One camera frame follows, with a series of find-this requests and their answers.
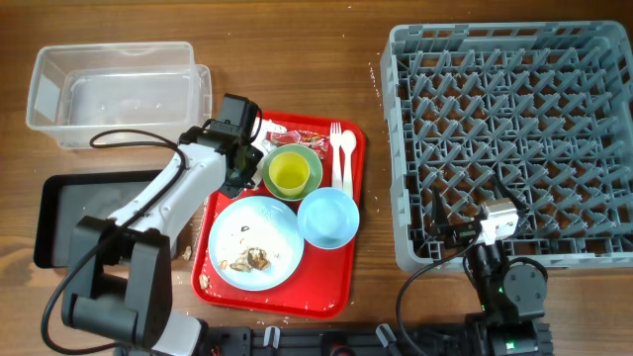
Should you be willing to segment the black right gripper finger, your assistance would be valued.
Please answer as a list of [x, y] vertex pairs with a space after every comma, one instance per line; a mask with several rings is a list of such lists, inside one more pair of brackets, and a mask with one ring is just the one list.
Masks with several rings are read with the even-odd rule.
[[448, 218], [443, 208], [442, 198], [437, 188], [432, 188], [433, 201], [432, 201], [432, 225], [435, 227], [442, 227], [448, 225]]
[[528, 206], [520, 201], [513, 193], [511, 193], [498, 179], [498, 177], [494, 174], [491, 178], [496, 191], [503, 197], [508, 198], [514, 204], [517, 211], [519, 213], [527, 213]]

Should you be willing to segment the white napkin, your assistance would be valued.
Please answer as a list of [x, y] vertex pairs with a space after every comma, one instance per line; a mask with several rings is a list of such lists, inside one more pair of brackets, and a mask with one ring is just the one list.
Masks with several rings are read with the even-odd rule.
[[259, 130], [255, 141], [252, 145], [262, 152], [263, 156], [257, 164], [257, 170], [252, 177], [254, 182], [254, 186], [258, 187], [263, 179], [263, 165], [266, 159], [266, 156], [271, 153], [274, 149], [277, 148], [276, 144], [273, 144], [268, 138], [268, 134], [282, 134], [287, 131], [284, 126], [273, 123], [271, 120], [261, 120], [259, 117], [255, 119], [254, 123], [254, 131]]

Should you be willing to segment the yellow cup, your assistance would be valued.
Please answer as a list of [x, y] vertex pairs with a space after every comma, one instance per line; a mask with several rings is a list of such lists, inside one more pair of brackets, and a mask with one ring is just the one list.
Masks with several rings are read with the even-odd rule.
[[270, 162], [267, 177], [284, 198], [302, 194], [309, 181], [311, 168], [299, 153], [282, 152]]

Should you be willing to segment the green bowl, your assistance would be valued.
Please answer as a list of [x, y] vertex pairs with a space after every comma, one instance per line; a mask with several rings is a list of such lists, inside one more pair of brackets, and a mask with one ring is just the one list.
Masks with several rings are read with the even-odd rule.
[[[311, 175], [309, 178], [309, 181], [305, 187], [305, 190], [302, 192], [301, 195], [295, 197], [295, 198], [284, 198], [283, 196], [280, 195], [280, 193], [276, 190], [276, 188], [272, 185], [271, 181], [269, 180], [269, 178], [267, 177], [267, 173], [268, 173], [268, 167], [269, 164], [271, 162], [271, 160], [278, 154], [282, 153], [282, 152], [296, 152], [299, 153], [300, 155], [302, 155], [309, 163], [309, 166], [311, 168]], [[280, 199], [280, 200], [284, 200], [284, 201], [290, 201], [290, 202], [294, 202], [294, 201], [301, 201], [303, 198], [305, 198], [309, 193], [311, 193], [312, 191], [316, 190], [321, 183], [322, 180], [322, 175], [323, 175], [323, 169], [322, 169], [322, 164], [320, 159], [317, 157], [317, 155], [311, 151], [309, 148], [306, 148], [304, 146], [301, 146], [299, 144], [288, 144], [288, 145], [284, 145], [281, 147], [278, 147], [276, 149], [274, 149], [265, 159], [264, 162], [264, 166], [263, 166], [263, 182], [264, 185], [266, 186], [266, 188], [268, 189], [268, 191], [275, 196], [276, 198]]]

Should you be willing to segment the red snack wrapper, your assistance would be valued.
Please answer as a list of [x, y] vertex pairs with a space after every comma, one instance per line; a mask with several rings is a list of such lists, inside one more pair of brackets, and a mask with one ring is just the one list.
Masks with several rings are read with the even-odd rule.
[[329, 145], [329, 137], [327, 135], [306, 130], [267, 133], [266, 139], [275, 146], [299, 144], [309, 148], [319, 159], [325, 159]]

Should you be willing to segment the light blue bowl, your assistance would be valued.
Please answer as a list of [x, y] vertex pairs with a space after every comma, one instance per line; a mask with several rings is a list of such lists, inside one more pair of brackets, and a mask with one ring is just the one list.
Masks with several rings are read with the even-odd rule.
[[352, 198], [335, 188], [319, 188], [300, 203], [298, 228], [312, 246], [334, 250], [347, 245], [360, 226], [359, 209]]

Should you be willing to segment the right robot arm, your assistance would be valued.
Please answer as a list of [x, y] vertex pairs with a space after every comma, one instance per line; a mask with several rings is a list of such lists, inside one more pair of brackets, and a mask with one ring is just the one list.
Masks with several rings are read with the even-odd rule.
[[528, 257], [509, 258], [503, 241], [516, 234], [528, 207], [498, 178], [498, 199], [482, 203], [468, 222], [452, 224], [433, 189], [431, 234], [450, 247], [463, 246], [463, 269], [477, 292], [482, 311], [465, 318], [464, 352], [468, 355], [552, 355], [545, 314], [548, 272]]

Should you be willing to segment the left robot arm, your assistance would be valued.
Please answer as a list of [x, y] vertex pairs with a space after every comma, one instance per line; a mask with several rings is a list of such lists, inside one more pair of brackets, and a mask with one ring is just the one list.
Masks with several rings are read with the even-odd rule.
[[174, 153], [167, 167], [120, 216], [86, 216], [70, 235], [68, 270], [51, 295], [42, 318], [45, 344], [62, 352], [48, 333], [55, 303], [67, 327], [108, 338], [105, 349], [172, 354], [179, 327], [185, 354], [195, 352], [202, 325], [172, 310], [171, 240], [210, 194], [237, 195], [252, 185], [261, 160], [253, 146], [262, 120], [208, 120], [178, 141], [141, 132], [140, 146]]

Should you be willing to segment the grey dishwasher rack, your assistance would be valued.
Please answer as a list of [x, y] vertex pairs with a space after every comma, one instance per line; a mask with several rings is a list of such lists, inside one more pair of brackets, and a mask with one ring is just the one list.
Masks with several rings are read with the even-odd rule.
[[614, 21], [399, 25], [381, 61], [399, 267], [444, 257], [432, 199], [472, 220], [501, 183], [525, 205], [511, 256], [632, 263], [632, 46]]

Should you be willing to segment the light blue plate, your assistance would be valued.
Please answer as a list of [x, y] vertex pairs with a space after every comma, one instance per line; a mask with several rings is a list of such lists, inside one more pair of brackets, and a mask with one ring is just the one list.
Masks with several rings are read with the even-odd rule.
[[[280, 253], [263, 271], [237, 272], [221, 267], [219, 242], [229, 232], [248, 225], [268, 236]], [[248, 292], [275, 288], [297, 270], [304, 254], [296, 214], [284, 203], [264, 196], [251, 196], [229, 204], [213, 223], [208, 240], [212, 266], [229, 285]]]

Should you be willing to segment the red serving tray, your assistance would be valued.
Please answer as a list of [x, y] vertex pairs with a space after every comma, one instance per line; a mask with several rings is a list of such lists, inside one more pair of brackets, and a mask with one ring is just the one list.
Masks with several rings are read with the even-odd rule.
[[[352, 153], [352, 179], [354, 201], [357, 206], [362, 196], [363, 171], [365, 165], [366, 137], [353, 122], [338, 119], [311, 117], [274, 111], [264, 111], [265, 120], [281, 125], [288, 130], [307, 130], [329, 134], [331, 123], [341, 123], [342, 129], [354, 132], [357, 146]], [[197, 297], [207, 304], [234, 309], [282, 313], [312, 318], [332, 318], [345, 309], [351, 288], [355, 254], [355, 239], [345, 246], [326, 251], [307, 243], [298, 269], [279, 286], [261, 292], [247, 292], [233, 287], [216, 272], [209, 253], [209, 237], [221, 212], [238, 199], [249, 196], [272, 198], [263, 183], [255, 191], [243, 191], [231, 200], [222, 193], [214, 193], [207, 200], [201, 223], [200, 239], [192, 270], [192, 288]], [[210, 286], [202, 289], [200, 275], [209, 277]]]

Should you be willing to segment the food crumb on table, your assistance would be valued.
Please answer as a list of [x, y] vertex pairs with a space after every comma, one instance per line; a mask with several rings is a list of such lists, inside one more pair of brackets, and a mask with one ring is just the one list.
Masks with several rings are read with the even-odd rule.
[[185, 251], [183, 252], [183, 259], [189, 260], [191, 258], [191, 255], [192, 255], [192, 248], [190, 246], [187, 246], [185, 248]]

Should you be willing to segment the white plastic fork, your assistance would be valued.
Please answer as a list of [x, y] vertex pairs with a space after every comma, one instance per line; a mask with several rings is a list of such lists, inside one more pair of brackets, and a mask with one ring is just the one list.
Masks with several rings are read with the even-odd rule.
[[329, 143], [332, 151], [332, 178], [331, 187], [342, 189], [342, 172], [340, 163], [340, 146], [341, 146], [342, 129], [340, 123], [332, 123], [330, 125]]

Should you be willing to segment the white plastic spoon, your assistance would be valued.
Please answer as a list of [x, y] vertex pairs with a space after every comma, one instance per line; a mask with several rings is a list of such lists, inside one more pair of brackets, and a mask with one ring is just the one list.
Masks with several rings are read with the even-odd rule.
[[353, 177], [352, 177], [352, 154], [356, 148], [357, 140], [355, 134], [347, 130], [342, 133], [341, 148], [344, 153], [343, 168], [343, 191], [350, 198], [353, 197]]

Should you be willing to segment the food crumb on tray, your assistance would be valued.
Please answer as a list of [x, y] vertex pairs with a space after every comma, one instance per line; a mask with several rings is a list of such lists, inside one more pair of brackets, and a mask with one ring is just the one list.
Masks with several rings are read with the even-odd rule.
[[206, 290], [209, 288], [209, 277], [205, 274], [201, 274], [199, 276], [199, 285], [202, 290]]

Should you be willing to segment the clear plastic bin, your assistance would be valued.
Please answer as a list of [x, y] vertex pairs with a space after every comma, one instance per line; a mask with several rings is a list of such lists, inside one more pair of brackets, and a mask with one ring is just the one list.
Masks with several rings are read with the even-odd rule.
[[213, 110], [210, 69], [187, 42], [73, 44], [37, 56], [26, 124], [62, 148], [85, 148], [107, 130], [176, 139]]

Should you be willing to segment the black tray bin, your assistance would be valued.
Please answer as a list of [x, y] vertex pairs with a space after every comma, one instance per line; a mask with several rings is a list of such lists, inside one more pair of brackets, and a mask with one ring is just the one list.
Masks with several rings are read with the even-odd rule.
[[43, 186], [34, 263], [42, 269], [66, 266], [71, 234], [79, 221], [85, 216], [107, 218], [158, 174], [144, 170], [49, 177]]

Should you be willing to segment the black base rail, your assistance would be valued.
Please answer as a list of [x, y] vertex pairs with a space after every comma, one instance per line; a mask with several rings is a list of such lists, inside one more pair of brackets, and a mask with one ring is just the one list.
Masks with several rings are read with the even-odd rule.
[[553, 356], [546, 323], [507, 328], [470, 324], [425, 325], [407, 334], [383, 323], [374, 329], [211, 328], [200, 353], [222, 356], [286, 355], [543, 355]]

